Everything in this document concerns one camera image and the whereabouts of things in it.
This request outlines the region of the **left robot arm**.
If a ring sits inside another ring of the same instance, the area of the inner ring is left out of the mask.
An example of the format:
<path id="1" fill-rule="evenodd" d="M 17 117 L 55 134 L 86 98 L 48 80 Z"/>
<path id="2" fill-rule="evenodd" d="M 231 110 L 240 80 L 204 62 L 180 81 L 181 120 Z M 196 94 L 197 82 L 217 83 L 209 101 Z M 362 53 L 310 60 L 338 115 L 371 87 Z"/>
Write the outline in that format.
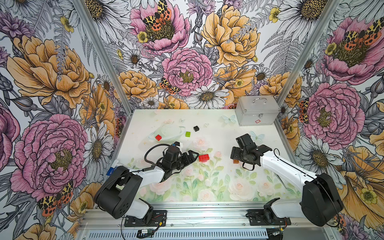
<path id="1" fill-rule="evenodd" d="M 115 219 L 129 217 L 148 226 L 155 220 L 154 208 L 145 200 L 136 198 L 140 188 L 166 182 L 196 162 L 199 156 L 192 150 L 183 153 L 178 142 L 155 145 L 144 155 L 149 167 L 132 171 L 118 166 L 97 191 L 94 201 Z"/>

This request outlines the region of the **small green circuit board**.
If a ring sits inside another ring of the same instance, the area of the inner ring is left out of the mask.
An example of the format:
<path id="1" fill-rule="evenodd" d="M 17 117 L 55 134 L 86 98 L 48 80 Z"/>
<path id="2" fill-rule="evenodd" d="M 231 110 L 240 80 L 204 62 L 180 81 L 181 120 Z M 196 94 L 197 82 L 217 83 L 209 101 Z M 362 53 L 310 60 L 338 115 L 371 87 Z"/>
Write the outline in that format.
<path id="1" fill-rule="evenodd" d="M 152 234 L 151 229 L 142 229 L 142 230 L 138 230 L 136 237 L 138 239 L 144 239 L 144 238 L 149 237 L 151 234 Z"/>

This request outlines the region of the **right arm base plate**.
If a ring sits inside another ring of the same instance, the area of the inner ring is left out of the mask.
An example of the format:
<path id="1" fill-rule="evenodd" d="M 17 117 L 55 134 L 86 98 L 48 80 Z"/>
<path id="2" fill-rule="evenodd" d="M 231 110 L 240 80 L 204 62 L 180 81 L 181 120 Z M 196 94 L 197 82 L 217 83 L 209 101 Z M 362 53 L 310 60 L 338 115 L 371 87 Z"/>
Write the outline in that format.
<path id="1" fill-rule="evenodd" d="M 290 226 L 290 218 L 278 218 L 271 210 L 267 209 L 250 209 L 246 217 L 251 226 Z"/>

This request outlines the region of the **aluminium front rail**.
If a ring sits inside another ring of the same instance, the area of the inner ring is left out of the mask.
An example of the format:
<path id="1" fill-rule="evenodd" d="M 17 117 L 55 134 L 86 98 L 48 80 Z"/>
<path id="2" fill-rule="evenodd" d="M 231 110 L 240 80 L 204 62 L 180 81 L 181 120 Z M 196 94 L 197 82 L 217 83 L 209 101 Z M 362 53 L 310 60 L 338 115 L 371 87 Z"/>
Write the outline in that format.
<path id="1" fill-rule="evenodd" d="M 159 202 L 155 210 L 166 210 L 163 229 L 246 228 L 252 226 L 246 218 L 248 210 L 262 210 L 261 202 Z M 87 211 L 81 230 L 118 230 L 121 219 L 114 219 L 99 209 Z"/>

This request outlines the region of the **long red lego brick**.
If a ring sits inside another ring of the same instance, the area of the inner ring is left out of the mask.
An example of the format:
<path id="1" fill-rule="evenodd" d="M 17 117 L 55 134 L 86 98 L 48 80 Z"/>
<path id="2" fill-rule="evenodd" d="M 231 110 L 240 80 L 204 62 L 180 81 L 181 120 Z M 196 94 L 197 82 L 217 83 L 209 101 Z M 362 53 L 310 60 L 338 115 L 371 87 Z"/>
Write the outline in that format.
<path id="1" fill-rule="evenodd" d="M 209 154 L 199 155 L 199 162 L 205 163 L 210 160 Z"/>

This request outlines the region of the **blue white card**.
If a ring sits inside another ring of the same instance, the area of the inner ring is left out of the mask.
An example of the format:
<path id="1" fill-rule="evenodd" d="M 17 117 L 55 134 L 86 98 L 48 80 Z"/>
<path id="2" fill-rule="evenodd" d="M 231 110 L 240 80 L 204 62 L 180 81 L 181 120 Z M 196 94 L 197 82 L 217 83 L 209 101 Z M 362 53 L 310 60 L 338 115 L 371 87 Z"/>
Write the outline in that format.
<path id="1" fill-rule="evenodd" d="M 117 166 L 116 165 L 112 165 L 109 170 L 107 171 L 106 175 L 107 176 L 110 176 L 115 170 L 116 170 Z"/>

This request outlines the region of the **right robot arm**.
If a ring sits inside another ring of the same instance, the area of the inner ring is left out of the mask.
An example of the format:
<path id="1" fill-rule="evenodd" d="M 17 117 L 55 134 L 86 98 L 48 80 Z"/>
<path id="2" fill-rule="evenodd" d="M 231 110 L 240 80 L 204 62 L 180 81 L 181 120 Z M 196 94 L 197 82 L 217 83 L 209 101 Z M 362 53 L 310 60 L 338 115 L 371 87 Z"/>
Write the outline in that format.
<path id="1" fill-rule="evenodd" d="M 273 172 L 292 184 L 302 196 L 299 200 L 272 199 L 264 204 L 262 212 L 248 213 L 248 216 L 266 225 L 287 226 L 291 218 L 307 219 L 318 227 L 330 225 L 332 220 L 336 220 L 337 226 L 341 224 L 340 212 L 344 204 L 328 174 L 316 174 L 285 160 L 278 149 L 256 145 L 249 134 L 238 137 L 236 141 L 238 146 L 232 148 L 232 160 Z"/>

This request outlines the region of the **silver metal case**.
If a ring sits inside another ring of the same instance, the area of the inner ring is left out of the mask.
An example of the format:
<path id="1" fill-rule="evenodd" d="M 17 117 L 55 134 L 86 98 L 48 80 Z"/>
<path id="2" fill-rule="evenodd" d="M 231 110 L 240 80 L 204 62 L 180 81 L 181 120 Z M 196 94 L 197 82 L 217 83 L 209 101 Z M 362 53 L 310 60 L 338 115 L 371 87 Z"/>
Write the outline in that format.
<path id="1" fill-rule="evenodd" d="M 271 125 L 279 114 L 273 96 L 242 96 L 238 99 L 236 117 L 240 126 Z"/>

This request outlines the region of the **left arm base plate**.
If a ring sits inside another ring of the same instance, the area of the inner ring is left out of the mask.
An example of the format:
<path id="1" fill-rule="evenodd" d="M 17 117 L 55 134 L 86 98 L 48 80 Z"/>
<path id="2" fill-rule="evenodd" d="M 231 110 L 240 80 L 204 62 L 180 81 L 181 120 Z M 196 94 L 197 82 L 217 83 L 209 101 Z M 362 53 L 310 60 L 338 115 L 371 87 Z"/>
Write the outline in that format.
<path id="1" fill-rule="evenodd" d="M 138 219 L 136 217 L 127 216 L 124 221 L 124 227 L 157 227 L 159 223 L 161 226 L 166 225 L 167 210 L 153 210 L 152 216 L 145 219 Z"/>

